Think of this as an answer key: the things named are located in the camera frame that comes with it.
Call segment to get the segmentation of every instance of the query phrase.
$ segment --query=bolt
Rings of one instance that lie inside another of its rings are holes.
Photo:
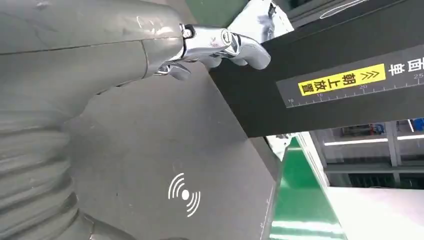
[[[187,38],[191,38],[193,36],[193,33],[190,29],[184,29],[182,30],[182,37],[187,39]]]

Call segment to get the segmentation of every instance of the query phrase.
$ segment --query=gray metal plate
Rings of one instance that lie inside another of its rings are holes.
[[[275,182],[207,71],[151,77],[96,96],[66,128],[83,211],[141,240],[267,238]],[[171,180],[200,191],[195,214]]]

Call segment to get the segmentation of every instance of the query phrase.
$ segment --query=yellow label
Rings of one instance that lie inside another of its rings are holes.
[[[386,80],[384,64],[368,66],[299,83],[302,96]]]

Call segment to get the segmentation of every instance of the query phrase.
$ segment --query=gray robot arm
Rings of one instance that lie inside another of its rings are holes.
[[[2,240],[134,239],[79,211],[60,125],[111,87],[187,78],[179,62],[270,62],[250,38],[139,0],[0,0],[0,31]]]

